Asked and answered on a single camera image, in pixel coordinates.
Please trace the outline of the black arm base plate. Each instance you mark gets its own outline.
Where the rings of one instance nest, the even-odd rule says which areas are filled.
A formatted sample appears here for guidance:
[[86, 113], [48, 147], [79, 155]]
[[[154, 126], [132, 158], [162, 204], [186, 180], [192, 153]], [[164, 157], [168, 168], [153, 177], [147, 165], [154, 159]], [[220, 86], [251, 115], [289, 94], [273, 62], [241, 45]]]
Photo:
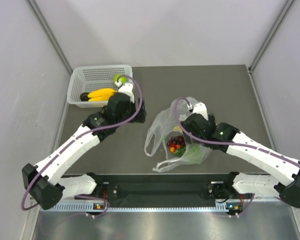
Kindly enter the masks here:
[[93, 174], [93, 198], [107, 200], [112, 208], [213, 207], [216, 203], [251, 197], [226, 188], [225, 173], [197, 174]]

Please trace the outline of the yellow banana bunch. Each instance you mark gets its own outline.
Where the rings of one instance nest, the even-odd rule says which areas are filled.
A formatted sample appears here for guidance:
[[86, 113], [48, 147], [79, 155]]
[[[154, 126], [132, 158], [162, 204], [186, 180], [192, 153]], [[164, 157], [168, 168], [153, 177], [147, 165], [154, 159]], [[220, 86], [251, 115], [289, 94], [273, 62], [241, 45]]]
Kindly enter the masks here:
[[95, 91], [90, 92], [87, 97], [89, 102], [104, 102], [108, 101], [110, 97], [112, 97], [117, 90], [113, 88], [102, 88]]

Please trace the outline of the clear plastic bag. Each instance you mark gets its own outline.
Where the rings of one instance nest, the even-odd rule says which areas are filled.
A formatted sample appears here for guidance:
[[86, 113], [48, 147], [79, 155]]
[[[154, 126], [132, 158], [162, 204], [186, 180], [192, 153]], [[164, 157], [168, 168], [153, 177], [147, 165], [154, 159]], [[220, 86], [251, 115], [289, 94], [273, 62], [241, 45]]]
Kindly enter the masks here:
[[178, 121], [185, 121], [189, 115], [187, 102], [174, 100], [169, 108], [155, 117], [148, 129], [143, 150], [148, 157], [153, 157], [162, 148], [166, 160], [158, 162], [152, 169], [154, 172], [168, 172], [181, 165], [198, 165], [211, 154], [210, 148], [186, 140], [183, 135]]

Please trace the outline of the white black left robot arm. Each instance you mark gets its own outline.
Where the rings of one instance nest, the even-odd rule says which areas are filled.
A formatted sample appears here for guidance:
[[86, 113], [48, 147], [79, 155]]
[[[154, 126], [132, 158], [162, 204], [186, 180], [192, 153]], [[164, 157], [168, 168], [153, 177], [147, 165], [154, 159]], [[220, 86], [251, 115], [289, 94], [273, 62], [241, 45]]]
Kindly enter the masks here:
[[125, 93], [116, 93], [101, 111], [90, 114], [76, 132], [55, 152], [36, 165], [22, 168], [26, 193], [44, 210], [53, 208], [60, 200], [79, 195], [99, 198], [104, 191], [97, 176], [87, 173], [64, 177], [64, 173], [86, 152], [99, 145], [116, 129], [126, 123], [144, 123], [145, 101], [138, 105]]

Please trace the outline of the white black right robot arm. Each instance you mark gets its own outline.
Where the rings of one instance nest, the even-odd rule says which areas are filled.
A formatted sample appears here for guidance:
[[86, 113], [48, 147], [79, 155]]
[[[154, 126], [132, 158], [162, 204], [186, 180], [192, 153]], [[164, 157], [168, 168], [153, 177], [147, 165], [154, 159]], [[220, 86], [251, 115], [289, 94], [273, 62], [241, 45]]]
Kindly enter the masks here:
[[229, 173], [223, 185], [227, 197], [235, 198], [239, 194], [268, 195], [300, 209], [300, 160], [263, 146], [228, 123], [217, 124], [213, 114], [204, 117], [200, 113], [193, 113], [180, 126], [186, 139], [238, 157], [267, 173]]

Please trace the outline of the green apple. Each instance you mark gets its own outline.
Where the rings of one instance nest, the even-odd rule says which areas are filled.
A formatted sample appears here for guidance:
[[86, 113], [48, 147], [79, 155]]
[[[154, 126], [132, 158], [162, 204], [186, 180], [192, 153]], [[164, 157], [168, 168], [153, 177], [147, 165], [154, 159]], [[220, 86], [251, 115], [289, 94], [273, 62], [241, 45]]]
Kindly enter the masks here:
[[123, 85], [124, 83], [126, 83], [128, 81], [128, 78], [125, 77], [122, 73], [119, 73], [114, 76], [113, 81], [117, 87], [120, 87], [121, 85]]

